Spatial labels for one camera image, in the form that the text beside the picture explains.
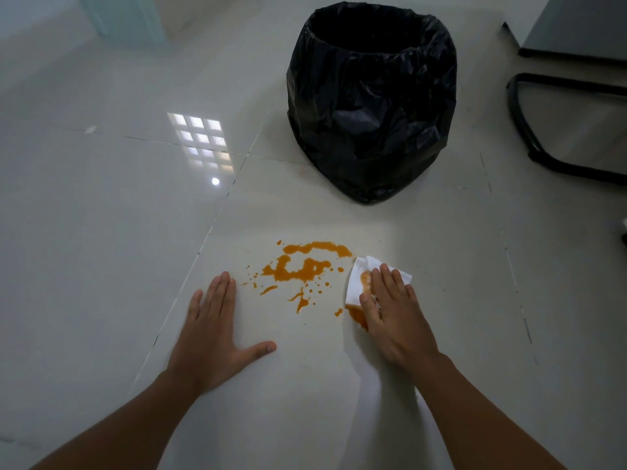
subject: white tissue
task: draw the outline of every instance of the white tissue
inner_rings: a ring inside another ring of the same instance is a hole
[[[378,259],[375,259],[371,256],[366,256],[365,258],[358,257],[355,259],[355,264],[353,264],[353,268],[350,271],[349,278],[349,286],[346,289],[346,300],[344,303],[346,305],[358,305],[361,306],[359,302],[359,296],[364,293],[364,284],[362,284],[361,275],[368,271],[371,272],[372,269],[380,268],[382,262]],[[401,279],[403,279],[403,283],[405,285],[411,283],[411,275],[401,272]]]

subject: black garbage bag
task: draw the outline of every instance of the black garbage bag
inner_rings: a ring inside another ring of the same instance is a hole
[[[434,16],[367,3],[316,10],[287,71],[288,117],[311,162],[362,203],[392,197],[446,146],[457,53]]]

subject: floor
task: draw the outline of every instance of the floor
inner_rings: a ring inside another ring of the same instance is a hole
[[[334,1],[225,1],[168,50],[96,39],[0,98],[1,466],[27,468],[140,392],[191,293],[227,269],[236,342],[278,350],[195,404],[162,468],[452,468],[422,398],[335,316],[349,258],[312,252],[335,270],[298,314],[294,281],[260,296],[278,241],[333,241],[413,274],[440,348],[569,469],[623,467],[627,194],[531,163],[505,86],[627,72],[518,57],[502,0],[386,0],[449,28],[458,104],[429,170],[364,207],[309,164],[285,114],[300,28]],[[624,105],[521,96],[547,149],[627,172],[610,154]]]

